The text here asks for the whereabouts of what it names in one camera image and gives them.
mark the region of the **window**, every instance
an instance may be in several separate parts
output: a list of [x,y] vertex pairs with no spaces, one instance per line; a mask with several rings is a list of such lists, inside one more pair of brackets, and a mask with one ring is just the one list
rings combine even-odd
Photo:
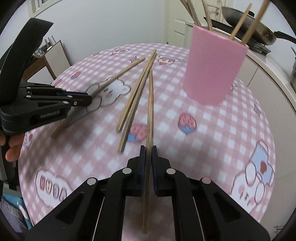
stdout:
[[28,0],[30,18],[36,17],[39,13],[61,0]]

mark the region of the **human hand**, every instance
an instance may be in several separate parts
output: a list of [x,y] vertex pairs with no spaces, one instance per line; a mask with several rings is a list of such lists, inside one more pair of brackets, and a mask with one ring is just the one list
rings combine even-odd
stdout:
[[[16,161],[20,157],[20,151],[22,149],[22,143],[24,141],[25,134],[20,134],[9,138],[8,144],[10,149],[6,152],[5,158],[7,161],[12,162]],[[0,145],[5,144],[5,135],[3,132],[0,132]]]

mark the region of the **gingham pattern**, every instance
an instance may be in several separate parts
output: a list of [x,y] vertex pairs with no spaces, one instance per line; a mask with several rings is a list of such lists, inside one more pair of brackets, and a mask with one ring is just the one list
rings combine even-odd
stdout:
[[[162,44],[135,44],[121,46],[129,51],[111,56],[109,49],[90,56],[61,74],[57,85],[69,91],[86,89],[93,83],[128,66],[135,56],[148,57],[157,49],[154,74],[154,139],[160,156],[170,160],[173,168],[188,177],[210,177],[227,193],[231,192],[235,175],[244,170],[258,140],[268,145],[269,163],[275,171],[275,148],[266,116],[258,101],[243,82],[236,79],[233,90],[219,107],[202,106],[184,92],[182,79],[186,71],[189,51]],[[180,62],[159,65],[159,56],[171,56]],[[146,62],[139,64],[120,79],[132,88]],[[80,71],[76,79],[71,77]],[[117,153],[120,134],[115,126],[130,94],[120,96],[108,107],[78,120],[57,139],[49,136],[59,123],[32,130],[32,144],[22,149],[20,183],[24,201],[32,221],[36,224],[51,209],[38,198],[35,178],[38,170],[49,169],[63,176],[72,189],[88,177],[103,179],[124,168],[129,158],[139,155],[142,143],[128,142],[123,155]],[[255,105],[261,111],[254,111]],[[148,84],[145,86],[133,123],[147,124]],[[178,127],[182,113],[191,114],[197,123],[196,131],[186,135]],[[264,198],[251,215],[261,220],[269,203],[272,187],[266,186]],[[174,240],[173,214],[170,198],[152,195],[150,231],[141,233],[142,204],[140,198],[128,198],[126,203],[122,240]]]

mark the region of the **round white rivet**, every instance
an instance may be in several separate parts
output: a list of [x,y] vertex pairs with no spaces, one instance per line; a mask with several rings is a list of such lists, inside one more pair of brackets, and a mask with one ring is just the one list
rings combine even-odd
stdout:
[[92,178],[89,178],[88,180],[87,180],[87,184],[88,185],[93,185],[93,184],[96,184],[96,179],[94,179],[93,177]]
[[202,179],[202,182],[203,182],[204,184],[210,184],[210,183],[212,182],[212,180],[209,179],[208,177],[204,177],[204,178]]
[[122,172],[124,173],[124,174],[130,174],[131,173],[131,169],[130,168],[124,168],[123,170],[122,170]]
[[175,173],[176,173],[175,169],[173,169],[173,168],[167,169],[167,174],[174,175]]

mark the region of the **table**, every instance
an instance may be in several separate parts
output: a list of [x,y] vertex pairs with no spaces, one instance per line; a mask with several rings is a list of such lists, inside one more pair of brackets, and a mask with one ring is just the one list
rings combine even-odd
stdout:
[[[210,177],[257,221],[269,203],[275,147],[258,101],[239,79],[218,107],[202,106],[184,92],[189,50],[163,44],[125,45],[94,54],[53,83],[92,93],[99,83],[157,49],[154,72],[154,139],[159,156],[188,177]],[[123,154],[115,126],[134,87],[142,62],[100,93],[93,104],[55,140],[60,122],[26,134],[19,161],[21,190],[36,224],[88,177],[103,179],[126,167],[146,144],[148,84],[141,97]],[[141,232],[141,198],[127,198],[122,240],[174,240],[169,197],[151,198],[150,231]]]

